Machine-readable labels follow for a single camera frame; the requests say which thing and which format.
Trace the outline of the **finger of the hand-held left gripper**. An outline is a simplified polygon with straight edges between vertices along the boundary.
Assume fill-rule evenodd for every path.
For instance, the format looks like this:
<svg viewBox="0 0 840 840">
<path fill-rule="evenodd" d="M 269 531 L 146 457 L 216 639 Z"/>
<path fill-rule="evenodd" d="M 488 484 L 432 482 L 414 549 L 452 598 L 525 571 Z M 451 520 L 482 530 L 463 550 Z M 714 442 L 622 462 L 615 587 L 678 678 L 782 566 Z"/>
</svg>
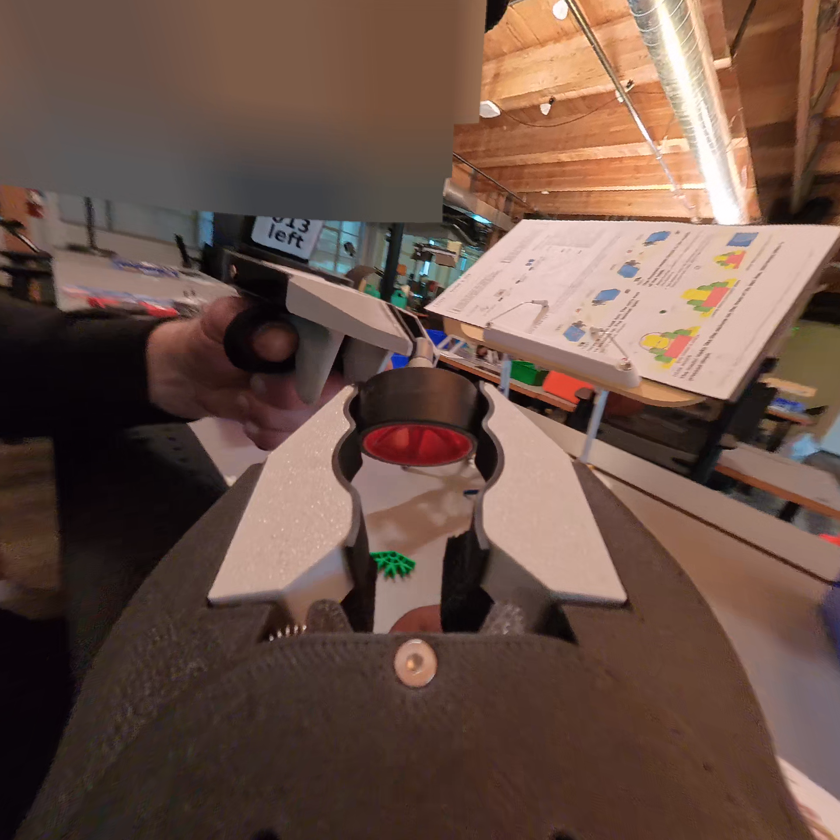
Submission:
<svg viewBox="0 0 840 840">
<path fill-rule="evenodd" d="M 414 348 L 389 304 L 320 276 L 290 271 L 286 307 L 298 334 L 298 384 L 325 384 L 337 361 L 345 382 L 360 384 L 381 372 L 392 354 Z"/>
<path fill-rule="evenodd" d="M 415 314 L 392 305 L 392 315 L 400 329 L 405 333 L 410 349 L 415 349 L 418 345 L 427 345 L 431 349 L 434 347 L 434 342 L 430 339 L 425 327 Z"/>
</svg>

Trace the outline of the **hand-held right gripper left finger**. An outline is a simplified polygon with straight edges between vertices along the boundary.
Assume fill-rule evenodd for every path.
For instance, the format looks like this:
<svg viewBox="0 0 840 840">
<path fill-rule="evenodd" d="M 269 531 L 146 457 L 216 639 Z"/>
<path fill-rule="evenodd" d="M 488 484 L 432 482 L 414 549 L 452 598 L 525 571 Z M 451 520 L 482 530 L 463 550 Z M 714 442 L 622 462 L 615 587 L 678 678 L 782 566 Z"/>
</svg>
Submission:
<svg viewBox="0 0 840 840">
<path fill-rule="evenodd" d="M 362 467 L 347 386 L 268 456 L 216 578 L 210 606 L 268 604 L 284 624 L 305 623 L 320 600 L 343 604 L 355 631 L 370 633 L 375 562 L 361 498 Z"/>
</svg>

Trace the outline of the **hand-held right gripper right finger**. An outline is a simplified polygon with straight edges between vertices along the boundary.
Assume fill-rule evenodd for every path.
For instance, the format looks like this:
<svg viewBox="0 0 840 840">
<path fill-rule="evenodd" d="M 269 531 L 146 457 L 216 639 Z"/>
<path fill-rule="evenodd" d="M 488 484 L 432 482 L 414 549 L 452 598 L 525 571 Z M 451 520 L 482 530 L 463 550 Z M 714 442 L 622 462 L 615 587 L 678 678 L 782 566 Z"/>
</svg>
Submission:
<svg viewBox="0 0 840 840">
<path fill-rule="evenodd" d="M 479 388 L 469 526 L 447 540 L 443 631 L 472 634 L 511 605 L 527 633 L 569 634 L 564 608 L 624 608 L 628 596 L 573 462 L 498 389 Z"/>
</svg>

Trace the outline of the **person's left forearm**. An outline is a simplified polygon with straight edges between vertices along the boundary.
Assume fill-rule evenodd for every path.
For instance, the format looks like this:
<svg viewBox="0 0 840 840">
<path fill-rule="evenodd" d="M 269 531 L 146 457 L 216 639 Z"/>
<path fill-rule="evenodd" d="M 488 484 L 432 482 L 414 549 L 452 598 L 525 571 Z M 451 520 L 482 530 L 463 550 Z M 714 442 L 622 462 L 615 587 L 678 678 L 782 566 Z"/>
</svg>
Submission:
<svg viewBox="0 0 840 840">
<path fill-rule="evenodd" d="M 2 297 L 1 433 L 181 422 L 149 397 L 146 346 L 161 320 L 63 312 Z"/>
</svg>

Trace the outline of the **person's right hand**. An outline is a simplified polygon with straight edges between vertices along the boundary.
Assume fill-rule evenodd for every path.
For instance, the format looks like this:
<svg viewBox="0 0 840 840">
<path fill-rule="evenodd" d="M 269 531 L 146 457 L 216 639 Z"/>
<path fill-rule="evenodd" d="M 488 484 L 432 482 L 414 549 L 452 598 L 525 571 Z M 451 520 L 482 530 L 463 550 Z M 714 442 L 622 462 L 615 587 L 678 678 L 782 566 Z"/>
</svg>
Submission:
<svg viewBox="0 0 840 840">
<path fill-rule="evenodd" d="M 440 634 L 443 632 L 440 605 L 416 607 L 392 625 L 391 634 Z"/>
</svg>

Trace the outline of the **black pole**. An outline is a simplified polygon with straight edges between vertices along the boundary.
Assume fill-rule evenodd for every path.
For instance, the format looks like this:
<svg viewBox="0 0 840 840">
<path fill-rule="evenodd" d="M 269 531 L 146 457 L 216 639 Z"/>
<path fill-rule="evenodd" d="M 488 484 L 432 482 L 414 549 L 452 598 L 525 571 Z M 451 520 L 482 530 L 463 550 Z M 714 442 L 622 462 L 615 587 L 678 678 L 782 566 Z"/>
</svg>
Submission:
<svg viewBox="0 0 840 840">
<path fill-rule="evenodd" d="M 381 298 L 386 303 L 391 302 L 395 288 L 397 268 L 400 264 L 404 228 L 404 223 L 392 223 L 389 227 L 385 266 L 381 279 Z"/>
</svg>

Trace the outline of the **black perforated chair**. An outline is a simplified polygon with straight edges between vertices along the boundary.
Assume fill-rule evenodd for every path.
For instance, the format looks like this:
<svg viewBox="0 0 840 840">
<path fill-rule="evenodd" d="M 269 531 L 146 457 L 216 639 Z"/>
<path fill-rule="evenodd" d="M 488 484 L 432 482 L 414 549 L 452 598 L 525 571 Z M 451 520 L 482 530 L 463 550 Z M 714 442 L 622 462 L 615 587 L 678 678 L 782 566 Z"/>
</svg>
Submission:
<svg viewBox="0 0 840 840">
<path fill-rule="evenodd" d="M 53 439 L 70 668 L 80 683 L 125 606 L 228 486 L 186 424 Z"/>
</svg>

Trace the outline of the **printed instruction sheet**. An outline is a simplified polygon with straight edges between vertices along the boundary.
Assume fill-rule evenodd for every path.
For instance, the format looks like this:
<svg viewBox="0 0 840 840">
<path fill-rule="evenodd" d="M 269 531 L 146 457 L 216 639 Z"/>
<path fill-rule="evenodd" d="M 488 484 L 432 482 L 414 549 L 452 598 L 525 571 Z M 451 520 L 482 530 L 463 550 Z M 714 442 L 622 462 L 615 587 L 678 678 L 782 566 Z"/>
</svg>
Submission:
<svg viewBox="0 0 840 840">
<path fill-rule="evenodd" d="M 838 227 L 519 222 L 428 310 L 562 350 L 623 351 L 639 374 L 739 394 L 838 251 Z"/>
</svg>

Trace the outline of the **silver ceiling duct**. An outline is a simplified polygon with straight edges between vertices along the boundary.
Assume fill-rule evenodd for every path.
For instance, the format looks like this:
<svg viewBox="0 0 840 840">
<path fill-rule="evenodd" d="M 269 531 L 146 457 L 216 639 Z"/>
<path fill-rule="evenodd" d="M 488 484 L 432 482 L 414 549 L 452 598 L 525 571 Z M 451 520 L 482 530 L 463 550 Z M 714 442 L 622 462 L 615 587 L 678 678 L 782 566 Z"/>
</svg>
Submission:
<svg viewBox="0 0 840 840">
<path fill-rule="evenodd" d="M 749 221 L 701 4 L 629 1 L 636 27 L 682 129 L 718 224 Z"/>
</svg>

